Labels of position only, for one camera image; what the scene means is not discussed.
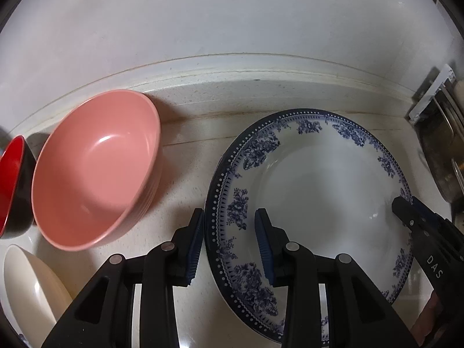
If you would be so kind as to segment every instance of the blue floral plate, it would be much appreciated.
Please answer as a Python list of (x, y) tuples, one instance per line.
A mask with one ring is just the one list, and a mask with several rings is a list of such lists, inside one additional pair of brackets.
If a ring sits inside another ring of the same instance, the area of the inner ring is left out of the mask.
[[(254, 230), (254, 212), (266, 208), (314, 254), (350, 254), (393, 302), (412, 263), (409, 230), (391, 211), (398, 195), (412, 199), (398, 164), (351, 120), (312, 109), (261, 119), (222, 156), (206, 199), (206, 249), (223, 297), (249, 327), (282, 339), (287, 289), (264, 277)], [(328, 345), (323, 286), (320, 293)]]

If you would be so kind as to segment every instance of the plate center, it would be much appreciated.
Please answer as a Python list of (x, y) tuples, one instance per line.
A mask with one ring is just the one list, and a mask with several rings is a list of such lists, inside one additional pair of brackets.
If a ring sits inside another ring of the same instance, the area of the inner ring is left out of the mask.
[(378, 221), (391, 220), (379, 163), (351, 142), (317, 141), (291, 140), (269, 155), (253, 185), (251, 210), (266, 208), (273, 225), (316, 255), (345, 252), (375, 268), (389, 251), (388, 224)]

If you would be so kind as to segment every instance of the pink bowl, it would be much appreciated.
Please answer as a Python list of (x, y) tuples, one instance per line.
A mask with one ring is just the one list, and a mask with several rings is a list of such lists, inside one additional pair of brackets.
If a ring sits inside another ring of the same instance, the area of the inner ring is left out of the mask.
[(96, 95), (63, 119), (32, 180), (32, 209), (47, 241), (84, 250), (134, 226), (161, 176), (159, 120), (150, 99), (131, 90)]

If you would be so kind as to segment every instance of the plate rim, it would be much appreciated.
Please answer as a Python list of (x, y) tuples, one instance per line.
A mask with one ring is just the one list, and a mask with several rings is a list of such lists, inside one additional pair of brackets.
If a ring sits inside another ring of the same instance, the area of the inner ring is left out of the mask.
[[(214, 174), (212, 176), (210, 186), (208, 189), (208, 194), (206, 196), (205, 200), (205, 229), (204, 229), (204, 235), (205, 235), (205, 246), (206, 246), (206, 254), (208, 257), (208, 262), (210, 265), (211, 272), (213, 274), (214, 281), (216, 283), (216, 286), (218, 287), (221, 296), (225, 299), (227, 305), (230, 307), (230, 309), (234, 312), (234, 314), (242, 321), (245, 323), (249, 328), (252, 330), (256, 331), (260, 335), (274, 341), (274, 342), (281, 342), (282, 334), (278, 332), (272, 332), (270, 329), (264, 332), (264, 330), (260, 330), (258, 327), (258, 324), (261, 322), (259, 319), (256, 319), (254, 314), (252, 316), (249, 316), (248, 318), (241, 317), (240, 310), (238, 309), (238, 304), (234, 302), (235, 297), (234, 297), (234, 291), (232, 290), (230, 280), (228, 276), (225, 276), (225, 274), (222, 273), (223, 271), (223, 266), (220, 264), (220, 256), (216, 252), (217, 248), (219, 247), (219, 240), (215, 238), (215, 236), (212, 235), (212, 232), (215, 232), (216, 229), (216, 220), (213, 214), (216, 214), (216, 212), (219, 210), (216, 209), (216, 207), (219, 205), (217, 202), (220, 203), (220, 200), (217, 199), (218, 201), (215, 202), (214, 200), (214, 195), (216, 194), (215, 189), (220, 187), (221, 192), (223, 185), (228, 182), (231, 182), (231, 174), (227, 174), (227, 168), (228, 166), (235, 161), (236, 155), (239, 155), (240, 152), (242, 151), (242, 148), (236, 153), (234, 153), (234, 148), (236, 147), (243, 147), (246, 146), (249, 140), (251, 140), (254, 135), (259, 132), (262, 129), (265, 129), (268, 125), (274, 123), (279, 117), (282, 117), (282, 115), (285, 115), (285, 118), (290, 117), (291, 115), (318, 115), (322, 117), (326, 117), (327, 115), (330, 118), (335, 118), (339, 119), (343, 122), (349, 123), (350, 125), (353, 125), (355, 128), (363, 131), (365, 134), (368, 135), (368, 137), (374, 139), (379, 146), (382, 148), (384, 153), (390, 157), (392, 162), (396, 165), (397, 169), (399, 170), (399, 176), (404, 179), (404, 184), (406, 188), (407, 195), (409, 196), (409, 201), (412, 202), (412, 195), (411, 195), (411, 190), (409, 188), (409, 184), (406, 181), (406, 178), (403, 174), (403, 171), (401, 170), (400, 166), (398, 165), (397, 161), (395, 158), (391, 155), (391, 153), (388, 151), (388, 149), (369, 131), (367, 131), (364, 127), (360, 126), (356, 122), (352, 121), (349, 118), (346, 118), (342, 115), (339, 115), (337, 113), (333, 113), (330, 111), (326, 110), (321, 110), (321, 109), (316, 109), (316, 108), (293, 108), (293, 109), (288, 109), (288, 110), (283, 110), (279, 111), (276, 113), (272, 113), (270, 115), (267, 115), (258, 121), (254, 122), (250, 126), (248, 126), (245, 130), (242, 131), (235, 139), (234, 141), (228, 146), (224, 154), (222, 155), (220, 161), (218, 162), (216, 169), (214, 170)], [(393, 304), (394, 301), (398, 298), (398, 295), (400, 294), (401, 290), (404, 287), (404, 284), (406, 283), (407, 277), (409, 275), (409, 272), (411, 270), (412, 266), (412, 252), (411, 252), (411, 260), (407, 264), (407, 269), (405, 271), (405, 275), (402, 278), (400, 282), (400, 286), (398, 288), (398, 291), (392, 297), (392, 299), (389, 301), (390, 304)]]

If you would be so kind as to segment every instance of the white countertop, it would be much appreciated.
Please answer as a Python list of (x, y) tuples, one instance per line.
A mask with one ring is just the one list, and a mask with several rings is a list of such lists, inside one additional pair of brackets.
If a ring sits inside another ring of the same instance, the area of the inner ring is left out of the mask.
[[(102, 247), (65, 252), (48, 244), (37, 227), (32, 226), (19, 238), (0, 240), (0, 261), (3, 262), (8, 245), (18, 244), (47, 263), (75, 297), (111, 254), (121, 253), (126, 258), (144, 255), (169, 240), (178, 227), (188, 224), (193, 209), (204, 208), (210, 179), (223, 152), (248, 125), (267, 114), (219, 116), (164, 124), (164, 168), (159, 189), (147, 214), (129, 233)], [(400, 165), (414, 196), (443, 217), (451, 217), (449, 205), (440, 196), (426, 165), (416, 133), (405, 119), (365, 113), (340, 114), (362, 125), (385, 145)], [(34, 146), (34, 142), (38, 145), (45, 137), (36, 135), (28, 141)], [(137, 290), (136, 316), (140, 286)], [(430, 283), (414, 261), (408, 280), (394, 303), (407, 326), (412, 325), (431, 290)], [(192, 285), (175, 288), (174, 297), (181, 348), (278, 346), (245, 326), (229, 309), (217, 289), (204, 247)], [(0, 282), (0, 300), (7, 316), (11, 317), (6, 307), (3, 280)], [(134, 318), (133, 330), (133, 347), (138, 347), (138, 317)]]

